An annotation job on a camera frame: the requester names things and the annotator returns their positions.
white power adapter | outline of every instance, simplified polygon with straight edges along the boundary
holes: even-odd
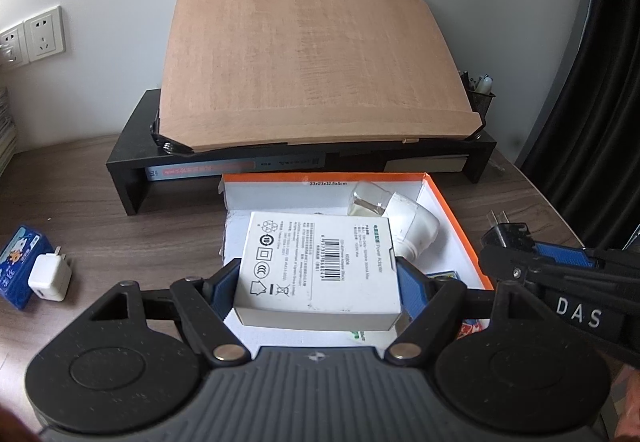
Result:
[[[29,287],[38,297],[52,301],[62,301],[71,279],[71,268],[66,263],[66,255],[55,253],[39,255],[33,263],[29,275]]]

round black disc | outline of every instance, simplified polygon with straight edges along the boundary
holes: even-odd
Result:
[[[495,430],[539,435],[589,424],[609,393],[609,370],[565,329],[512,320],[456,340],[436,360],[436,384],[457,410]]]
[[[198,360],[184,343],[130,322],[63,331],[29,365],[27,395],[48,424],[124,433],[163,420],[191,395]]]

screw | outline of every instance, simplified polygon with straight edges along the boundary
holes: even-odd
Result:
[[[244,354],[245,350],[240,345],[220,345],[213,350],[213,356],[218,361],[238,361]]]
[[[420,346],[413,343],[398,343],[389,348],[389,353],[396,359],[414,359],[420,355],[422,350]]]

black desk shelf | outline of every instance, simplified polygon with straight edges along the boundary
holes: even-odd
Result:
[[[483,130],[478,139],[473,141],[421,139],[417,143],[407,144],[398,141],[319,145],[278,143],[215,149],[185,157],[166,153],[156,145],[151,136],[152,125],[158,116],[159,103],[160,89],[147,90],[144,93],[106,163],[127,215],[135,215],[138,212],[149,186],[153,183],[146,179],[145,172],[145,168],[151,166],[318,152],[326,155],[322,171],[384,171],[386,161],[392,159],[468,155],[462,171],[475,183],[478,182],[495,148],[495,140]]]

black plug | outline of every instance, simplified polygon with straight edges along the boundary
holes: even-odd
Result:
[[[482,235],[482,246],[496,245],[528,253],[535,252],[536,242],[533,241],[529,228],[524,222],[511,223],[503,211],[496,218],[491,211],[487,216],[491,229]]]

